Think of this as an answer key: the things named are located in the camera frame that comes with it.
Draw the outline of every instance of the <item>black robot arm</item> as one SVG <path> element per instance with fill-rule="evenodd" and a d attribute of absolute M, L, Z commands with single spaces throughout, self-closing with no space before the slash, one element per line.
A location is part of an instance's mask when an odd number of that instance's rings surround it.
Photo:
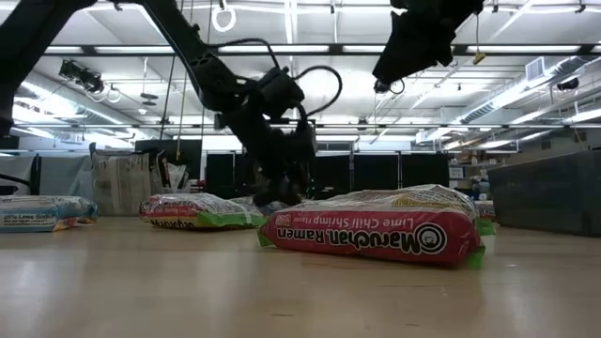
<path fill-rule="evenodd" d="M 12 125 L 12 104 L 15 91 L 27 74 L 43 56 L 69 18 L 79 9 L 87 8 L 96 0 L 22 0 L 0 27 L 0 64 L 8 72 L 0 81 L 0 134 L 8 134 Z M 214 53 L 220 46 L 207 45 L 198 35 L 198 26 L 190 25 L 178 10 L 174 0 L 114 1 L 134 3 L 145 8 L 163 36 L 173 47 L 190 76 L 193 87 L 203 105 L 219 112 L 218 122 L 229 127 L 240 142 L 263 168 L 270 186 L 255 196 L 259 205 L 279 199 L 288 204 L 300 201 L 293 187 L 303 188 L 306 177 L 299 175 L 301 162 L 315 156 L 315 133 L 308 123 L 308 115 L 301 102 L 304 94 L 295 80 L 287 75 L 288 69 L 277 65 L 258 81 L 235 75 Z M 225 45 L 248 42 L 268 43 L 258 38 L 228 42 Z M 337 77 L 340 75 L 329 67 Z M 336 95 L 330 104 L 337 100 Z M 270 126 L 264 118 L 278 120 L 286 110 L 297 108 L 300 120 L 296 130 L 284 133 Z"/>
<path fill-rule="evenodd" d="M 94 5 L 97 0 L 21 0 L 0 26 L 0 135 L 7 135 L 12 126 L 12 105 L 15 91 L 34 68 L 69 18 L 79 9 Z M 162 31 L 190 76 L 201 102 L 219 112 L 217 122 L 229 127 L 263 168 L 270 187 L 255 196 L 263 205 L 280 199 L 296 204 L 296 185 L 303 188 L 306 175 L 300 163 L 315 156 L 315 132 L 308 116 L 324 110 L 338 99 L 342 79 L 332 68 L 339 84 L 338 94 L 312 112 L 301 105 L 304 94 L 288 69 L 277 65 L 258 81 L 236 76 L 213 52 L 220 46 L 208 45 L 198 36 L 198 26 L 190 25 L 178 10 L 175 0 L 114 0 L 145 8 Z M 403 8 L 402 15 L 392 15 L 393 29 L 376 67 L 375 89 L 390 90 L 395 81 L 435 66 L 448 65 L 453 55 L 450 44 L 456 28 L 472 13 L 482 10 L 484 0 L 391 0 L 391 5 Z M 257 38 L 232 41 L 227 44 L 264 43 Z M 297 108 L 300 121 L 292 133 L 274 129 L 263 117 L 278 120 L 287 109 Z"/>

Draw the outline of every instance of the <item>wooden floor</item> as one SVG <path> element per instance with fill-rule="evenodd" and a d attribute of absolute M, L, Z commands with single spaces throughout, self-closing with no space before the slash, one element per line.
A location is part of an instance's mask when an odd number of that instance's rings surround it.
<path fill-rule="evenodd" d="M 0 235 L 0 337 L 599 337 L 601 239 L 502 228 L 480 271 L 135 219 Z"/>

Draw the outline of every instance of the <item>ceiling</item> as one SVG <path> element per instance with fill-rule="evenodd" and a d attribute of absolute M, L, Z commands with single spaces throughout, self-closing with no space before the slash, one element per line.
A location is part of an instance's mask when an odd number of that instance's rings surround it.
<path fill-rule="evenodd" d="M 11 9 L 14 1 L 0 1 L 0 22 Z M 334 3 L 335 14 L 331 14 Z M 598 44 L 601 43 L 601 0 L 584 1 L 587 10 L 576 14 L 578 1 L 572 0 L 499 0 L 501 10 L 493 13 L 493 1 L 488 1 L 478 20 L 470 17 L 457 30 L 454 43 L 475 44 Z M 225 42 L 236 38 L 259 37 L 270 43 L 385 43 L 390 35 L 389 1 L 384 0 L 254 0 L 228 1 L 227 6 L 236 12 L 233 27 L 220 32 L 211 24 L 210 6 L 218 1 L 190 1 L 183 4 L 183 14 L 200 26 L 200 35 L 209 43 Z M 98 3 L 88 10 L 73 15 L 56 37 L 53 45 L 140 45 L 165 44 L 166 41 L 146 12 L 133 5 L 124 5 L 116 12 L 110 3 Z M 227 24 L 227 13 L 218 16 L 218 23 Z M 56 96 L 63 97 L 79 106 L 91 104 L 92 99 L 76 84 L 64 84 L 58 76 L 66 57 L 43 56 L 37 63 L 36 75 L 52 82 L 42 84 L 32 75 L 28 81 L 39 85 Z M 278 56 L 282 65 L 295 72 L 314 65 L 328 65 L 337 69 L 343 77 L 341 98 L 328 110 L 317 116 L 321 123 L 356 123 L 360 117 L 368 117 L 370 123 L 449 123 L 457 114 L 475 102 L 486 100 L 504 85 L 523 76 L 525 65 L 536 58 L 530 56 L 489 56 L 477 66 L 472 57 L 459 56 L 449 67 L 434 67 L 405 80 L 407 88 L 402 95 L 379 96 L 373 92 L 372 68 L 376 56 Z M 68 57 L 77 64 L 101 73 L 105 83 L 113 85 L 116 92 L 95 105 L 95 111 L 110 115 L 123 123 L 158 123 L 166 112 L 169 120 L 178 123 L 202 123 L 203 107 L 190 84 L 185 83 L 185 69 L 176 59 L 173 71 L 172 57 L 149 57 L 145 78 L 143 57 Z M 549 58 L 557 62 L 565 57 Z M 235 73 L 257 76 L 272 67 L 267 56 L 224 56 L 224 63 Z M 580 90 L 592 89 L 599 80 L 597 67 L 589 67 L 580 77 Z M 300 80 L 308 109 L 328 101 L 335 93 L 335 79 L 325 72 L 313 72 Z M 140 93 L 157 95 L 155 107 L 147 108 L 141 115 Z M 563 100 L 568 94 L 549 94 L 548 88 L 533 91 L 530 95 L 511 101 L 506 110 L 495 113 L 486 123 L 507 123 L 518 115 L 531 113 L 551 102 Z M 206 123 L 213 123 L 213 113 L 205 112 Z M 166 131 L 167 136 L 179 131 Z M 392 130 L 389 134 L 413 135 L 416 130 Z M 184 129 L 182 133 L 199 133 Z"/>

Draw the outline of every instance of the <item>maruchan ramen package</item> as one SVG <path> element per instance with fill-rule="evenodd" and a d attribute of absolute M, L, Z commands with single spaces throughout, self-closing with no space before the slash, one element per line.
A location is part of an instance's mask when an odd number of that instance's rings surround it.
<path fill-rule="evenodd" d="M 49 198 L 38 196 L 2 198 L 0 199 L 0 233 L 52 232 L 76 225 L 76 218 L 62 218 L 61 212 L 61 208 Z"/>
<path fill-rule="evenodd" d="M 155 226 L 188 230 L 251 228 L 267 220 L 256 207 L 223 200 L 210 193 L 151 196 L 140 206 L 140 217 Z"/>
<path fill-rule="evenodd" d="M 478 207 L 481 219 L 492 222 L 497 221 L 497 214 L 495 213 L 495 207 L 492 201 L 475 201 L 474 203 Z"/>
<path fill-rule="evenodd" d="M 479 268 L 483 233 L 468 196 L 438 185 L 363 191 L 306 201 L 276 212 L 259 231 L 261 246 L 323 254 Z"/>

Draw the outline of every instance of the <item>ceiling light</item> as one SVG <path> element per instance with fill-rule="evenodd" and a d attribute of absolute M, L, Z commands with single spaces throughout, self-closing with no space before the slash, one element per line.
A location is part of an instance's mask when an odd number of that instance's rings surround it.
<path fill-rule="evenodd" d="M 580 49 L 580 46 L 480 46 L 480 53 L 572 53 Z M 477 46 L 468 47 L 469 53 L 477 53 Z"/>
<path fill-rule="evenodd" d="M 25 130 L 25 129 L 14 128 L 13 127 L 12 129 L 14 131 L 24 132 L 24 133 L 28 133 L 28 134 L 39 136 L 39 137 L 54 138 L 54 135 L 50 134 L 49 132 L 43 131 L 43 130 L 39 130 L 37 128 L 29 128 L 29 129 Z"/>
<path fill-rule="evenodd" d="M 326 53 L 330 50 L 326 45 L 279 45 L 271 46 L 274 53 Z M 225 46 L 219 53 L 267 53 L 267 46 Z"/>
<path fill-rule="evenodd" d="M 484 144 L 479 145 L 479 148 L 490 149 L 499 146 L 506 146 L 512 143 L 512 140 L 499 140 L 499 141 L 489 141 Z"/>
<path fill-rule="evenodd" d="M 106 135 L 98 134 L 95 132 L 87 133 L 85 135 L 85 139 L 86 139 L 86 141 L 96 142 L 103 146 L 110 146 L 110 147 L 114 147 L 114 148 L 131 148 L 131 145 L 129 142 L 125 142 L 125 141 L 116 139 L 115 137 L 106 136 Z"/>
<path fill-rule="evenodd" d="M 382 53 L 384 48 L 384 45 L 351 45 L 343 46 L 342 51 L 344 53 Z"/>
<path fill-rule="evenodd" d="M 316 139 L 319 142 L 354 142 L 359 137 L 359 135 L 318 135 Z"/>
<path fill-rule="evenodd" d="M 413 142 L 415 141 L 414 135 L 382 135 L 378 137 L 377 135 L 362 135 L 361 141 L 364 142 L 372 142 L 375 139 L 381 142 Z"/>
<path fill-rule="evenodd" d="M 46 54 L 83 54 L 84 50 L 78 46 L 50 46 Z"/>
<path fill-rule="evenodd" d="M 533 139 L 535 139 L 535 138 L 537 138 L 537 137 L 541 137 L 541 136 L 543 136 L 543 135 L 546 135 L 546 134 L 548 134 L 548 133 L 550 133 L 550 132 L 551 132 L 551 131 L 540 131 L 540 132 L 536 132 L 536 133 L 534 133 L 534 134 L 532 134 L 532 135 L 528 135 L 528 136 L 526 136 L 526 137 L 522 137 L 522 138 L 520 138 L 520 139 L 519 139 L 519 141 L 522 141 L 522 142 L 523 142 L 523 141 L 530 141 L 530 140 L 533 140 Z"/>
<path fill-rule="evenodd" d="M 95 48 L 98 54 L 170 54 L 171 46 L 100 46 Z"/>
<path fill-rule="evenodd" d="M 543 115 L 543 114 L 544 113 L 542 113 L 542 112 L 534 112 L 534 113 L 526 114 L 522 117 L 518 117 L 515 120 L 510 121 L 509 124 L 519 124 L 519 123 L 531 121 L 531 120 L 534 120 L 536 117 Z"/>

